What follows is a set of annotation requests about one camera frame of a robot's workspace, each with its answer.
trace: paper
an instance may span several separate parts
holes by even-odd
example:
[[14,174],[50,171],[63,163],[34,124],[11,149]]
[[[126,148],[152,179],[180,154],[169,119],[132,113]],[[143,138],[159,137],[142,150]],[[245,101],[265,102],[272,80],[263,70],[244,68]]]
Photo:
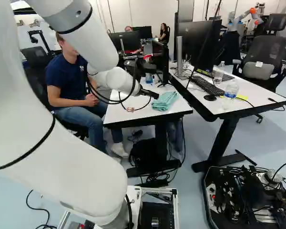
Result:
[[263,67],[263,62],[257,61],[255,66],[261,68]]

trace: white robotic arm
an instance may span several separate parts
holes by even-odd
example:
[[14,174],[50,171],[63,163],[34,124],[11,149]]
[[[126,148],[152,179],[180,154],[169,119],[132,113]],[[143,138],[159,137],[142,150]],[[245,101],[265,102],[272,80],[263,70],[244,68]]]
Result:
[[255,25],[258,25],[258,24],[263,23],[263,20],[262,20],[262,19],[259,17],[259,15],[257,14],[256,9],[255,9],[255,8],[251,8],[251,9],[247,10],[246,12],[244,12],[242,15],[240,15],[240,16],[238,16],[237,18],[234,18],[234,19],[233,19],[233,21],[232,21],[232,27],[231,27],[231,30],[230,30],[230,31],[237,31],[238,22],[239,22],[241,19],[244,19],[245,17],[247,17],[249,14],[251,14],[252,19],[255,20]]
[[98,72],[89,64],[87,71],[99,86],[124,92],[126,94],[131,93],[132,96],[147,95],[155,99],[159,98],[159,94],[143,89],[136,80],[133,88],[133,77],[120,67],[114,67],[109,71]]
[[[95,69],[101,72],[116,66],[116,50],[88,1],[27,2]],[[126,172],[55,122],[28,84],[16,37],[10,3],[0,0],[0,167],[17,161],[0,174],[92,222],[107,225],[125,202]],[[29,156],[21,159],[26,152]]]

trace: yellow sticky note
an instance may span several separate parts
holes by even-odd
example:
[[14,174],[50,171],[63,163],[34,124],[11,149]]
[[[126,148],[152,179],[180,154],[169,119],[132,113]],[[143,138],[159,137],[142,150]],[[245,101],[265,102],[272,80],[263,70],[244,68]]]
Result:
[[237,98],[240,98],[240,99],[243,99],[243,100],[247,100],[247,99],[248,99],[248,96],[238,94],[238,95],[237,95]]
[[240,98],[240,99],[243,99],[243,100],[247,100],[247,99],[248,99],[248,96],[238,94],[238,95],[237,95],[237,98]]

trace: black desk leg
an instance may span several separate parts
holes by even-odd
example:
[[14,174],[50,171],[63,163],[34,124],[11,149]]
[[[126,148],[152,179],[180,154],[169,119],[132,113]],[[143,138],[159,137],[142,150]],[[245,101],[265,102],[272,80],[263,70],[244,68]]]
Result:
[[134,167],[126,170],[127,177],[139,177],[148,175],[151,173],[173,169],[180,167],[179,160],[167,160],[167,138],[166,138],[166,123],[160,123],[155,126],[155,160],[156,165],[150,165],[148,167]]
[[208,160],[192,164],[192,170],[194,170],[194,172],[204,172],[210,166],[224,166],[246,160],[243,154],[223,156],[233,136],[238,121],[238,118],[224,120],[216,136]]

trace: desk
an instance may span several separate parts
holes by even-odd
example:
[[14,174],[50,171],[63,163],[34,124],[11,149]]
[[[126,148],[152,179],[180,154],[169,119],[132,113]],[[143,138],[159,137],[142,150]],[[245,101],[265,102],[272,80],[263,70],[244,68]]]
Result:
[[[165,92],[176,91],[171,85],[165,87],[159,87],[146,84],[145,79],[141,80],[141,85],[144,89],[151,90],[153,92],[163,94]],[[125,98],[127,95],[121,93],[121,98]],[[119,100],[119,94],[113,90],[110,96],[112,100]],[[149,100],[148,96],[140,95],[138,97],[129,97],[123,105],[127,107],[140,108],[147,104]],[[137,177],[144,174],[149,174],[155,171],[161,171],[164,168],[175,168],[180,165],[179,160],[167,161],[167,142],[166,142],[166,124],[168,122],[177,121],[186,114],[193,113],[193,109],[187,103],[187,101],[179,95],[177,101],[172,104],[170,109],[165,112],[160,112],[152,109],[151,103],[149,103],[144,109],[135,111],[133,113],[127,112],[124,108],[118,105],[109,105],[104,119],[104,126],[109,129],[114,128],[126,128],[135,126],[155,125],[155,137],[157,142],[156,153],[162,158],[163,163],[158,168],[151,168],[151,170],[142,170],[139,168],[127,169],[128,177]]]
[[[188,68],[193,70],[193,66],[191,65],[188,65]],[[216,136],[208,160],[193,164],[192,169],[194,172],[206,171],[209,166],[223,166],[246,160],[242,154],[223,156],[236,129],[239,119],[286,105],[285,97],[282,97],[235,75],[227,72],[225,73],[233,76],[235,80],[237,80],[237,83],[240,87],[239,94],[248,96],[248,101],[254,107],[245,101],[235,100],[230,110],[224,110],[222,109],[222,98],[217,98],[217,100],[213,102],[205,100],[204,96],[207,94],[206,92],[194,90],[194,88],[200,89],[200,87],[194,83],[189,83],[188,87],[192,89],[186,89],[185,87],[188,83],[188,80],[181,80],[175,77],[174,70],[170,69],[170,74],[172,75],[170,82],[188,101],[188,103],[201,115],[202,118],[208,122],[213,122],[217,118],[224,120]],[[200,76],[210,83],[212,82],[211,78],[201,74]],[[222,82],[220,87],[225,89],[228,84],[229,81]],[[274,99],[277,101],[277,103],[271,102],[268,100],[268,98]]]

